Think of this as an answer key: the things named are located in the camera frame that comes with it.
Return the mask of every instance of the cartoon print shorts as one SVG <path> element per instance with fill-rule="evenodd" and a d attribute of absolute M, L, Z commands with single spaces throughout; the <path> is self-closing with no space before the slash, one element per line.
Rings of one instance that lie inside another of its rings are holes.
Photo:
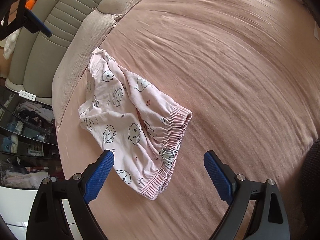
<path fill-rule="evenodd" d="M 102 150 L 114 153 L 114 169 L 139 194 L 154 200 L 172 176 L 191 112 L 96 48 L 87 70 L 81 127 Z"/>

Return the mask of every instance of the pink bedsheet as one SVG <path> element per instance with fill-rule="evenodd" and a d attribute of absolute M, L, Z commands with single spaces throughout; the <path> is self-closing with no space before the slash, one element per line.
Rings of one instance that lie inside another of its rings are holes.
<path fill-rule="evenodd" d="M 193 118 L 172 180 L 155 201 L 111 171 L 90 203 L 108 239 L 208 239 L 227 209 L 203 166 L 210 149 L 236 173 L 276 180 L 298 238 L 300 168 L 320 132 L 313 28 L 295 0 L 143 0 L 119 21 L 100 47 Z M 66 177 L 101 154 L 79 124 L 85 83 L 82 76 L 58 131 Z"/>

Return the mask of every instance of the cabinet door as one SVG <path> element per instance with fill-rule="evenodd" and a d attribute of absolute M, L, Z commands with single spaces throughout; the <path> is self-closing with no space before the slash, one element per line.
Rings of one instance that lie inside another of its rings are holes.
<path fill-rule="evenodd" d="M 0 127 L 0 151 L 18 156 L 59 160 L 58 146 L 15 134 Z"/>
<path fill-rule="evenodd" d="M 4 109 L 4 114 L 0 117 L 0 133 L 5 135 L 16 134 L 39 142 L 45 142 L 53 145 L 58 145 L 55 134 L 47 133 L 39 127 L 34 127 L 29 122 L 16 117 Z"/>
<path fill-rule="evenodd" d="M 65 179 L 60 160 L 4 152 L 0 153 L 0 176 L 1 186 L 18 189 L 38 189 L 47 177 Z"/>
<path fill-rule="evenodd" d="M 8 225 L 8 228 L 18 240 L 26 240 L 27 228 Z"/>

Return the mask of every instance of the shelf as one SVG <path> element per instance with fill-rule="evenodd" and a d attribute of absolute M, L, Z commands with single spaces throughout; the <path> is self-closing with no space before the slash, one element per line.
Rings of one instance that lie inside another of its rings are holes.
<path fill-rule="evenodd" d="M 11 115 L 13 115 L 19 121 L 28 125 L 33 130 L 37 130 L 44 134 L 56 136 L 55 129 L 51 125 L 51 118 L 54 117 L 52 109 L 49 106 L 44 106 L 43 104 L 30 101 L 26 98 L 22 98 L 16 92 L 13 92 L 5 87 L 0 86 L 0 107 L 3 108 L 5 111 L 5 113 L 1 114 L 0 109 L 0 126 L 4 127 L 3 122 L 6 122 L 8 118 L 10 118 Z M 19 115 L 27 115 L 23 113 L 24 111 L 29 114 L 31 112 L 36 113 L 37 118 L 40 118 L 42 126 L 44 126 L 44 128 L 34 125 L 32 122 L 35 121 L 26 121 L 24 118 L 19 116 L 17 112 L 17 107 L 19 108 Z"/>
<path fill-rule="evenodd" d="M 52 108 L 0 86 L 0 188 L 36 190 L 65 180 Z"/>
<path fill-rule="evenodd" d="M 8 129 L 5 129 L 5 128 L 1 127 L 1 126 L 0 126 L 0 134 L 3 134 L 3 135 L 8 136 L 8 137 L 10 137 L 11 135 L 15 134 L 15 135 L 18 136 L 18 138 L 19 138 L 19 140 L 21 142 L 25 142 L 25 143 L 29 143 L 29 144 L 34 143 L 34 142 L 41 142 L 41 143 L 44 143 L 44 144 L 50 144 L 50 145 L 58 146 L 58 143 L 50 143 L 50 142 L 46 142 L 46 141 L 41 141 L 40 139 L 30 138 L 30 137 L 21 135 L 19 133 L 12 132 L 12 131 L 10 131 Z"/>
<path fill-rule="evenodd" d="M 38 189 L 46 177 L 65 180 L 60 160 L 0 153 L 0 186 Z"/>
<path fill-rule="evenodd" d="M 0 127 L 1 152 L 20 156 L 45 157 L 47 159 L 59 159 L 57 145 L 33 140 L 21 135 L 16 135 Z"/>

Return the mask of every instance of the socket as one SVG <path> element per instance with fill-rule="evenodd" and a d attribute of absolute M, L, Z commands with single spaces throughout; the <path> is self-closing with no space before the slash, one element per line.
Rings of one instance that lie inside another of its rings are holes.
<path fill-rule="evenodd" d="M 19 96 L 21 96 L 22 98 L 29 99 L 31 101 L 35 101 L 36 100 L 36 96 L 35 95 L 30 94 L 28 92 L 25 92 L 23 90 L 20 90 Z"/>

